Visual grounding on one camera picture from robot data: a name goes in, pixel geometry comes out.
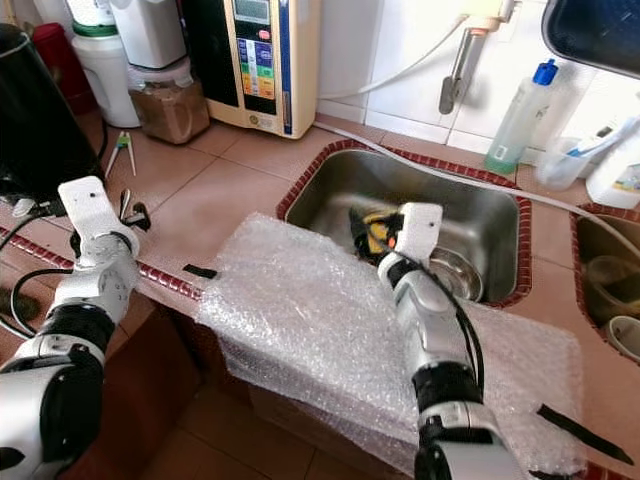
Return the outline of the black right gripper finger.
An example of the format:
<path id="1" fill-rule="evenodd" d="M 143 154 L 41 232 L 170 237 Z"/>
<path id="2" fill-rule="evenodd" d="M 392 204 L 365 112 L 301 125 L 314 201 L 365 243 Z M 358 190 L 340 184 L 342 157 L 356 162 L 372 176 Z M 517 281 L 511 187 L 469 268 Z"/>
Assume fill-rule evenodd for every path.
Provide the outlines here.
<path id="1" fill-rule="evenodd" d="M 349 232 L 351 232 L 353 244 L 355 244 L 355 252 L 360 259 L 375 259 L 375 244 L 370 239 L 369 225 L 358 212 L 349 207 Z"/>

